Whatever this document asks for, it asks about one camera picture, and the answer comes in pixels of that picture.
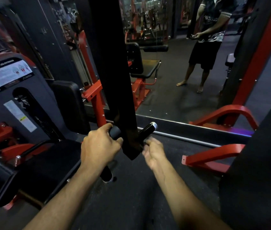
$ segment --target instruction placard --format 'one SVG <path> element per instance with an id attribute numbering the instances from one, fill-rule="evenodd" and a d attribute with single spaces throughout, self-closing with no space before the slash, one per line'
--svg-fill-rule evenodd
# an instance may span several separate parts
<path id="1" fill-rule="evenodd" d="M 37 127 L 32 123 L 32 121 L 21 111 L 21 109 L 14 103 L 13 100 L 3 104 L 15 117 L 18 119 L 22 125 L 24 125 L 30 132 L 33 132 Z"/>
<path id="2" fill-rule="evenodd" d="M 0 92 L 33 75 L 29 65 L 20 58 L 0 61 Z"/>

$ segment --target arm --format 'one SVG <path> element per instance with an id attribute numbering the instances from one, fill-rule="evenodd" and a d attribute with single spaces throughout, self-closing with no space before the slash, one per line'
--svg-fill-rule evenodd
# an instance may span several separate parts
<path id="1" fill-rule="evenodd" d="M 201 3 L 201 5 L 199 6 L 198 8 L 198 11 L 197 11 L 197 16 L 196 16 L 196 22 L 199 20 L 199 18 L 202 16 L 204 10 L 205 10 L 205 4 L 204 2 Z"/>
<path id="2" fill-rule="evenodd" d="M 122 138 L 109 136 L 112 124 L 90 131 L 81 145 L 81 165 L 70 182 L 27 224 L 24 230 L 66 230 L 103 168 L 121 149 Z"/>
<path id="3" fill-rule="evenodd" d="M 146 143 L 143 151 L 145 161 L 153 171 L 179 228 L 230 230 L 186 186 L 167 160 L 162 143 L 154 138 Z"/>
<path id="4" fill-rule="evenodd" d="M 220 15 L 219 18 L 217 19 L 217 22 L 207 30 L 203 31 L 201 34 L 202 35 L 210 35 L 214 32 L 216 32 L 218 29 L 220 29 L 228 20 L 230 17 L 225 16 L 225 15 Z"/>

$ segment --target left hand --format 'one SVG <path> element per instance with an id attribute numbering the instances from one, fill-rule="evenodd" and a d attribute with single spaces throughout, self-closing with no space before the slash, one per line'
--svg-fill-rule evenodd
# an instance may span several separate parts
<path id="1" fill-rule="evenodd" d="M 81 167 L 102 172 L 103 168 L 113 160 L 122 148 L 123 139 L 113 140 L 109 130 L 113 127 L 107 123 L 95 131 L 90 131 L 81 145 Z"/>
<path id="2" fill-rule="evenodd" d="M 202 35 L 203 35 L 202 32 L 196 33 L 196 34 L 193 36 L 193 39 L 199 39 L 199 38 L 202 37 Z"/>

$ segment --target white label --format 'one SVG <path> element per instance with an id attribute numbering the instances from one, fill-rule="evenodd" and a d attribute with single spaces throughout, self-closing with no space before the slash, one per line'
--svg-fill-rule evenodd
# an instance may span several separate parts
<path id="1" fill-rule="evenodd" d="M 32 123 L 32 121 L 25 116 L 21 109 L 14 103 L 13 100 L 8 101 L 4 106 L 18 119 L 22 125 L 24 125 L 30 132 L 33 132 L 37 127 Z"/>
<path id="2" fill-rule="evenodd" d="M 32 73 L 28 64 L 21 60 L 0 68 L 0 87 Z"/>

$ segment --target black seat cushion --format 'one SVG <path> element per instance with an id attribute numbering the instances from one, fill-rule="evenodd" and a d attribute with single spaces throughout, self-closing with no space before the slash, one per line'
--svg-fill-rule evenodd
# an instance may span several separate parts
<path id="1" fill-rule="evenodd" d="M 44 202 L 65 175 L 80 160 L 81 143 L 62 140 L 17 167 L 22 174 L 20 189 Z"/>
<path id="2" fill-rule="evenodd" d="M 161 60 L 142 60 L 144 68 L 143 73 L 142 74 L 131 73 L 130 76 L 136 78 L 149 78 L 157 69 L 160 61 Z"/>

